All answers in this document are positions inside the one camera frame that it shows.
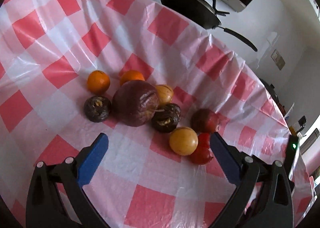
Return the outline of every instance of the black pan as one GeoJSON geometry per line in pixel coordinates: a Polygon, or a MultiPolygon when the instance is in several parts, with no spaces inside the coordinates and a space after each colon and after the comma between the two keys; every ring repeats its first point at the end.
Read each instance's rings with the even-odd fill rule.
{"type": "Polygon", "coordinates": [[[231,29],[221,27],[221,22],[217,15],[225,16],[229,13],[218,11],[215,7],[216,0],[212,0],[212,2],[213,5],[211,6],[205,0],[161,0],[163,5],[189,18],[204,29],[215,29],[217,27],[222,28],[226,33],[237,37],[246,45],[250,46],[254,51],[258,51],[254,44],[244,36],[231,29]]]}

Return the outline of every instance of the plastic tablecloth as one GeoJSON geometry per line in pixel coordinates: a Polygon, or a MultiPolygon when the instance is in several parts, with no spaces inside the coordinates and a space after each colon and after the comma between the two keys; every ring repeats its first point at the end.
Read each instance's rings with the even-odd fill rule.
{"type": "MultiPolygon", "coordinates": [[[[85,83],[96,69],[111,77],[109,98],[124,71],[139,70],[151,84],[174,88],[180,125],[210,108],[228,144],[267,163],[284,159],[289,130],[257,76],[206,30],[158,3],[5,0],[0,31],[0,194],[23,225],[36,163],[75,156],[101,132],[109,150],[84,191],[112,228],[206,228],[235,189],[215,159],[192,164],[148,124],[88,121],[85,83]]],[[[297,223],[312,197],[301,157],[294,181],[297,223]]]]}

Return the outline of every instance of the frying pan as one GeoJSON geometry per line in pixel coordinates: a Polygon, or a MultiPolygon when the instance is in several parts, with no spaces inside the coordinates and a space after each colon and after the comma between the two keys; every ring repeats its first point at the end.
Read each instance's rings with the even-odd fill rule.
{"type": "Polygon", "coordinates": [[[161,3],[199,24],[204,29],[222,28],[226,33],[237,37],[250,46],[254,51],[258,51],[247,38],[229,28],[221,26],[221,21],[217,15],[226,16],[229,12],[218,11],[216,9],[216,0],[212,0],[212,6],[205,0],[161,0],[161,3]]]}

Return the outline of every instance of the tangerine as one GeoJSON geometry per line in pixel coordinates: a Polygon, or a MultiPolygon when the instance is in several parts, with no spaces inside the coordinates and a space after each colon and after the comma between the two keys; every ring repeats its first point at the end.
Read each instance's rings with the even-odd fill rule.
{"type": "Polygon", "coordinates": [[[95,95],[104,94],[110,87],[109,76],[102,71],[90,73],[87,80],[87,88],[95,95]]]}
{"type": "Polygon", "coordinates": [[[132,81],[132,80],[141,80],[144,81],[144,76],[142,75],[141,72],[130,70],[125,72],[121,78],[120,78],[120,86],[122,86],[124,83],[127,81],[132,81]]]}

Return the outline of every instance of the red and white checkered tablecloth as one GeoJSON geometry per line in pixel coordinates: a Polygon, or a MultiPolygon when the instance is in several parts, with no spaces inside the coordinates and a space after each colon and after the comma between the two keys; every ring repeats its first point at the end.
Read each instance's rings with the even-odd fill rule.
{"type": "MultiPolygon", "coordinates": [[[[284,158],[289,130],[257,76],[206,30],[158,3],[5,0],[0,31],[0,194],[23,225],[35,164],[75,156],[100,132],[109,150],[84,190],[112,228],[206,228],[235,189],[216,160],[191,164],[149,125],[88,121],[85,83],[96,69],[111,77],[109,98],[121,72],[139,70],[174,88],[182,125],[207,107],[221,117],[229,144],[268,163],[284,158]]],[[[312,197],[301,157],[294,181],[297,223],[312,197]]]]}

